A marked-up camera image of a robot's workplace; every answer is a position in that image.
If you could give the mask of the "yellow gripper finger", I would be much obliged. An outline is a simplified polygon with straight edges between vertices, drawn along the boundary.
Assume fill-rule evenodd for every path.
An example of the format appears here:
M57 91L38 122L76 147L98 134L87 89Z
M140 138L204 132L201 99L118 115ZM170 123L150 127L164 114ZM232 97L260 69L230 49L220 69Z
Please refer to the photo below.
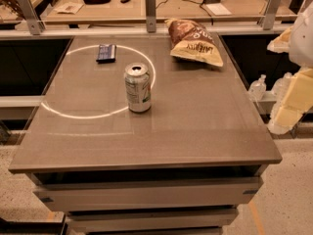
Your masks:
M267 49L275 53L287 53L290 50L291 30L292 27L290 26L274 40L271 40Z
M286 134L313 107L313 69L301 68L284 79L267 125L273 134Z

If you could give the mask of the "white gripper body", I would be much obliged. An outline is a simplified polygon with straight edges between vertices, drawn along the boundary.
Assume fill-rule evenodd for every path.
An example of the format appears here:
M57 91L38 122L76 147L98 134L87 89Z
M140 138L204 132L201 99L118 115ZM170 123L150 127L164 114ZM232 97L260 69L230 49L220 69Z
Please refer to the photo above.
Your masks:
M302 67L313 67L313 2L298 15L291 30L290 60Z

